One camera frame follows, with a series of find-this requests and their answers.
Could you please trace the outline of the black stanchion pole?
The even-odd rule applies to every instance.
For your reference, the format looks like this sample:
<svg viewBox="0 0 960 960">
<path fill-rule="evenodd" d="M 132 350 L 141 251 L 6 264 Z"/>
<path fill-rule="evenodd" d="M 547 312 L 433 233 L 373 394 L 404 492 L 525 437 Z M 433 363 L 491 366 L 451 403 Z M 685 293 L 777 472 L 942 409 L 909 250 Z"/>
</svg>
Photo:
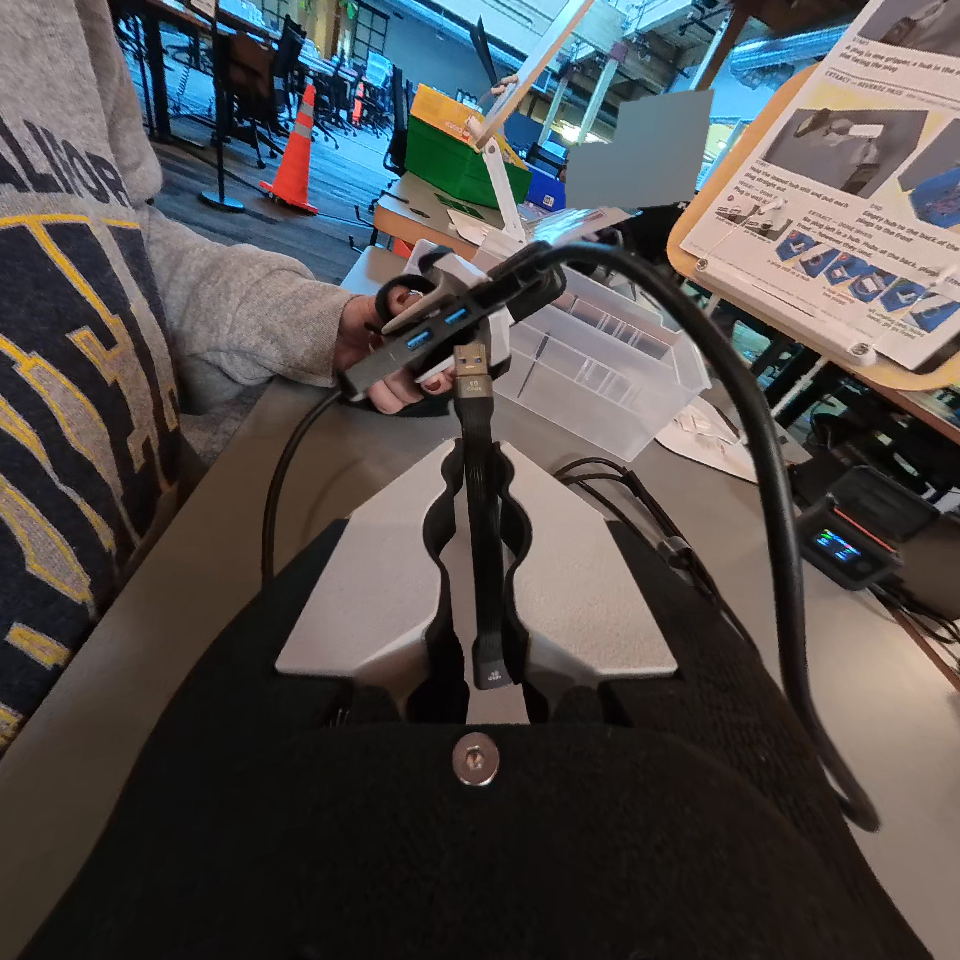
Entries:
<svg viewBox="0 0 960 960">
<path fill-rule="evenodd" d="M 219 2 L 218 1 L 191 1 L 191 9 L 209 26 L 211 63 L 214 90 L 214 136 L 213 145 L 216 152 L 217 188 L 203 190 L 198 199 L 213 210 L 230 214 L 245 212 L 244 204 L 227 194 L 226 169 L 224 164 L 224 93 L 221 83 L 220 69 L 220 33 L 219 33 Z"/>
</svg>

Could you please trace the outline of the white paper sheet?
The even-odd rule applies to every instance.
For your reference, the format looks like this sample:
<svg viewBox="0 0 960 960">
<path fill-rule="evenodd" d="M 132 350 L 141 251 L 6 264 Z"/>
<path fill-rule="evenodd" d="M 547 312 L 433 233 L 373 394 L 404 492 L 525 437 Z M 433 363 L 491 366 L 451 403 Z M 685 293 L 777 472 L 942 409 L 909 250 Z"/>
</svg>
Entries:
<svg viewBox="0 0 960 960">
<path fill-rule="evenodd" d="M 697 397 L 654 437 L 664 449 L 721 474 L 758 484 L 745 436 L 713 404 Z"/>
</svg>

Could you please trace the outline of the orange traffic cone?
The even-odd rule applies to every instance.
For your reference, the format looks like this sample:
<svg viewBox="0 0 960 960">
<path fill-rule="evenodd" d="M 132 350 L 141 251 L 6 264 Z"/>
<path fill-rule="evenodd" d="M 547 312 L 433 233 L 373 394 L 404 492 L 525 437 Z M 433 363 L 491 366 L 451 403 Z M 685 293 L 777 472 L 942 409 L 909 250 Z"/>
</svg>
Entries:
<svg viewBox="0 0 960 960">
<path fill-rule="evenodd" d="M 259 188 L 270 198 L 314 216 L 319 215 L 319 210 L 309 202 L 308 188 L 315 98 L 315 87 L 312 82 L 309 82 L 273 182 L 260 181 L 259 183 Z"/>
</svg>

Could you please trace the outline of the white desk stand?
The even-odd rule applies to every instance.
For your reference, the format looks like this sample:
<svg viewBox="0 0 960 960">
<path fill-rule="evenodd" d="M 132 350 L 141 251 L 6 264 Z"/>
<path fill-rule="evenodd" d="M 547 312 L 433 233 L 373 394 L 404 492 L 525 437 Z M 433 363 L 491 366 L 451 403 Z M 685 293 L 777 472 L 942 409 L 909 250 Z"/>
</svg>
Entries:
<svg viewBox="0 0 960 960">
<path fill-rule="evenodd" d="M 474 152 L 482 157 L 486 166 L 503 220 L 502 233 L 513 241 L 524 240 L 525 232 L 519 202 L 512 192 L 505 154 L 498 142 L 498 136 L 507 119 L 532 90 L 535 81 L 553 61 L 558 60 L 564 45 L 571 39 L 576 39 L 606 57 L 582 114 L 580 131 L 575 141 L 578 145 L 586 142 L 627 54 L 624 40 L 625 20 L 622 13 L 611 6 L 609 13 L 604 13 L 603 19 L 598 20 L 591 15 L 594 4 L 594 1 L 565 2 L 544 34 L 534 43 L 531 53 L 513 74 L 500 77 L 496 67 L 491 67 L 488 73 L 491 81 L 490 95 L 495 98 L 493 104 L 483 120 L 470 119 L 466 123 L 468 142 Z"/>
</svg>

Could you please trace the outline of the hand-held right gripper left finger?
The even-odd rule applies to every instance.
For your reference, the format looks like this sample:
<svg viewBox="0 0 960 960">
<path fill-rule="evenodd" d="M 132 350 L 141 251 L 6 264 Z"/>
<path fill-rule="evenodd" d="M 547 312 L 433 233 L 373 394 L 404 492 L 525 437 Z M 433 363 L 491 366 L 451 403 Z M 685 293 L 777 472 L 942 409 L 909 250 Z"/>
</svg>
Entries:
<svg viewBox="0 0 960 960">
<path fill-rule="evenodd" d="M 278 674 L 385 690 L 414 722 L 466 720 L 466 659 L 442 562 L 463 475 L 462 441 L 448 439 L 354 510 Z"/>
</svg>

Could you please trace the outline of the slim black usb hub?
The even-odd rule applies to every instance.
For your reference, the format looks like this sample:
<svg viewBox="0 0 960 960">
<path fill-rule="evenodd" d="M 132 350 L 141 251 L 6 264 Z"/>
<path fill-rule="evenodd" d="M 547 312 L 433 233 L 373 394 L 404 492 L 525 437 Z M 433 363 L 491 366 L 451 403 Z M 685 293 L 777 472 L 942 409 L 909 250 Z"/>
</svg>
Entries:
<svg viewBox="0 0 960 960">
<path fill-rule="evenodd" d="M 487 280 L 458 302 L 428 309 L 423 321 L 399 335 L 381 335 L 377 351 L 340 375 L 343 395 L 351 402 L 367 397 L 378 381 L 403 369 L 413 375 L 426 366 L 425 358 L 447 342 L 453 333 L 493 314 L 509 314 L 511 330 L 553 304 L 566 291 L 567 278 L 560 266 L 545 266 L 541 251 L 532 257 L 521 253 L 492 268 Z"/>
</svg>

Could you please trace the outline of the black power bank with display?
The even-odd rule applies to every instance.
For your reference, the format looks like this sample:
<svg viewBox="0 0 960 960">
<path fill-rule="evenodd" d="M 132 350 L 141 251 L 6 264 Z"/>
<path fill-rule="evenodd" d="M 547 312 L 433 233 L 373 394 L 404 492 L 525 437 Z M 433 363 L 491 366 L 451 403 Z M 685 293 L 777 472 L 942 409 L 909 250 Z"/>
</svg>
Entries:
<svg viewBox="0 0 960 960">
<path fill-rule="evenodd" d="M 798 545 L 802 558 L 838 586 L 861 592 L 898 575 L 904 547 L 939 518 L 927 500 L 857 465 L 801 509 Z"/>
</svg>

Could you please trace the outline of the green and yellow box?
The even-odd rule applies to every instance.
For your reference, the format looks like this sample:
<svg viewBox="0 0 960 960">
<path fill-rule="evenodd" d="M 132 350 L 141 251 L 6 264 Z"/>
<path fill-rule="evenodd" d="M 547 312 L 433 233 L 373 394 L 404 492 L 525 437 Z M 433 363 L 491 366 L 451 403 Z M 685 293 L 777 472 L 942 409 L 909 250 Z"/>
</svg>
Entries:
<svg viewBox="0 0 960 960">
<path fill-rule="evenodd" d="M 485 148 L 493 142 L 503 158 L 514 202 L 524 203 L 532 173 L 503 134 L 523 96 L 523 90 L 504 92 L 484 115 L 421 83 L 409 115 L 406 171 L 454 200 L 494 209 L 498 198 L 484 158 Z"/>
</svg>

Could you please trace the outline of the wooden side table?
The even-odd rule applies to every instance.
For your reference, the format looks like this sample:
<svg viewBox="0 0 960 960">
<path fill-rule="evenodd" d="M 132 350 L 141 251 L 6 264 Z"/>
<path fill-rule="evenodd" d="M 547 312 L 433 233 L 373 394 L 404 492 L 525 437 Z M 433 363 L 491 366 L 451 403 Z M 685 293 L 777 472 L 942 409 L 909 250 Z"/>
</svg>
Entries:
<svg viewBox="0 0 960 960">
<path fill-rule="evenodd" d="M 374 204 L 373 229 L 396 246 L 412 249 L 425 240 L 449 247 L 470 261 L 491 230 L 500 231 L 497 208 L 451 198 L 415 174 L 407 173 Z"/>
</svg>

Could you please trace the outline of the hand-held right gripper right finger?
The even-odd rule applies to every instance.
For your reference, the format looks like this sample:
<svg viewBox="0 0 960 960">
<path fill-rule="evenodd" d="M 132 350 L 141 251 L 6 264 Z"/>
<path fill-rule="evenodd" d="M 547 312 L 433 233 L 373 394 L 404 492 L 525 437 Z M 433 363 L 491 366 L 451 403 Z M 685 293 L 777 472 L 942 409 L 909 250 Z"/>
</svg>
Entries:
<svg viewBox="0 0 960 960">
<path fill-rule="evenodd" d="M 576 688 L 671 681 L 679 666 L 608 521 L 512 444 L 496 445 L 503 650 L 528 722 Z"/>
</svg>

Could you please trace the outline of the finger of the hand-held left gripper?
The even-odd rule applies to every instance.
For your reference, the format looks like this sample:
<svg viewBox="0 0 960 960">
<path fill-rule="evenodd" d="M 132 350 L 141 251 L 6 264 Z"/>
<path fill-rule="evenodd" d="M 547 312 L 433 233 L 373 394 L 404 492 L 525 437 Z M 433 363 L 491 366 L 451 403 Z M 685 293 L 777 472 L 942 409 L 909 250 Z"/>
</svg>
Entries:
<svg viewBox="0 0 960 960">
<path fill-rule="evenodd" d="M 453 333 L 446 342 L 432 350 L 425 358 L 425 367 L 414 375 L 416 385 L 424 385 L 436 378 L 453 378 L 462 368 L 456 349 L 480 344 L 486 355 L 486 373 L 491 380 L 503 377 L 511 366 L 510 330 L 513 320 L 509 314 L 492 314 L 478 319 Z"/>
<path fill-rule="evenodd" d="M 427 240 L 416 242 L 409 257 L 409 281 L 419 278 L 423 291 L 414 291 L 409 306 L 440 309 L 458 303 L 475 286 L 486 282 L 486 273 L 453 252 Z"/>
</svg>

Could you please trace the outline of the person's left hand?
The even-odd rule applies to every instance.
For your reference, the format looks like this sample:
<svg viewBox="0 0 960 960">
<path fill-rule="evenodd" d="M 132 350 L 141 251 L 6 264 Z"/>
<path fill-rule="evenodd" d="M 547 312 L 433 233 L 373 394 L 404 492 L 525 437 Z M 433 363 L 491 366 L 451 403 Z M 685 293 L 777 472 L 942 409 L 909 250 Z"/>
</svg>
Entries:
<svg viewBox="0 0 960 960">
<path fill-rule="evenodd" d="M 342 309 L 337 339 L 334 346 L 333 370 L 337 376 L 348 371 L 382 345 L 380 331 L 384 321 L 379 318 L 376 298 L 358 295 Z M 438 398 L 452 391 L 454 371 L 442 369 L 421 383 L 407 368 L 373 384 L 366 398 L 373 408 L 384 415 L 397 415 L 427 398 Z"/>
</svg>

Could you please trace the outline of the blue bin with label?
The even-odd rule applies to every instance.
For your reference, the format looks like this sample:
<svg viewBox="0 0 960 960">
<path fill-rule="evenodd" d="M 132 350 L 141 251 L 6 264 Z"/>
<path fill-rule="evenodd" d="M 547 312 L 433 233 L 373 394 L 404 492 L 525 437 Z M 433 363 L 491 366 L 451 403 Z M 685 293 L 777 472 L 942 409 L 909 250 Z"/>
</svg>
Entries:
<svg viewBox="0 0 960 960">
<path fill-rule="evenodd" d="M 555 213 L 567 208 L 567 186 L 565 182 L 537 167 L 530 168 L 531 181 L 525 203 L 547 213 Z"/>
</svg>

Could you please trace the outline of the clear plastic bin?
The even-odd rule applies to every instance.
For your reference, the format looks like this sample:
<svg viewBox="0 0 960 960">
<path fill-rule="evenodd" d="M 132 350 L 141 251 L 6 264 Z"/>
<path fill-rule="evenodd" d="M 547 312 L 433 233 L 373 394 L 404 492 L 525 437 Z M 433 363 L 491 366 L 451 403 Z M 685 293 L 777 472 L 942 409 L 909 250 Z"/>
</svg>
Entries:
<svg viewBox="0 0 960 960">
<path fill-rule="evenodd" d="M 642 292 L 565 269 L 565 291 L 510 330 L 510 369 L 494 390 L 614 456 L 633 461 L 711 384 L 701 352 Z M 545 334 L 551 341 L 519 402 Z"/>
</svg>

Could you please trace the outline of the wooden instruction board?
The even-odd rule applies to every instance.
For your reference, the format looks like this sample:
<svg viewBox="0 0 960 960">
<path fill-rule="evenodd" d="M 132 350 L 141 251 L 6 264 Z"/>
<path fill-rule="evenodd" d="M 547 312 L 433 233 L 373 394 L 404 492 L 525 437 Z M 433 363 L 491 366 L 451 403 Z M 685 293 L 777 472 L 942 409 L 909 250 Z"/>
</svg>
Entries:
<svg viewBox="0 0 960 960">
<path fill-rule="evenodd" d="M 871 2 L 668 242 L 686 279 L 869 383 L 958 383 L 958 2 Z"/>
</svg>

